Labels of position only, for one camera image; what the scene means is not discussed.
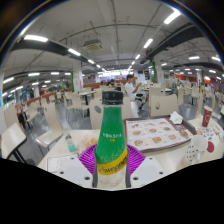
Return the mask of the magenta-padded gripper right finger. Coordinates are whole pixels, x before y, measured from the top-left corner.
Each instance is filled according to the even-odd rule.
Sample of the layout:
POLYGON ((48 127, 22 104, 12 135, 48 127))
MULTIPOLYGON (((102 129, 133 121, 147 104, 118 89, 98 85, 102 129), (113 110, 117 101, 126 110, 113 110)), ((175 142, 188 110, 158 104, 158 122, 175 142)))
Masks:
POLYGON ((128 145, 125 183, 127 188, 139 188, 167 176, 153 156, 145 156, 135 147, 128 145))

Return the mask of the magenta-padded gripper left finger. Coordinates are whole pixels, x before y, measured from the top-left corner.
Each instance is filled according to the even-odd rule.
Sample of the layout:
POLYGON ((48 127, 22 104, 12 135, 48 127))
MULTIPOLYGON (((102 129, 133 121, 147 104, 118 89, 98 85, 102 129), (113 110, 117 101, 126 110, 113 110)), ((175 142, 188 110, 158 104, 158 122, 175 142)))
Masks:
POLYGON ((56 175, 84 188, 96 188, 98 184, 96 145, 85 149, 80 155, 72 155, 56 175))

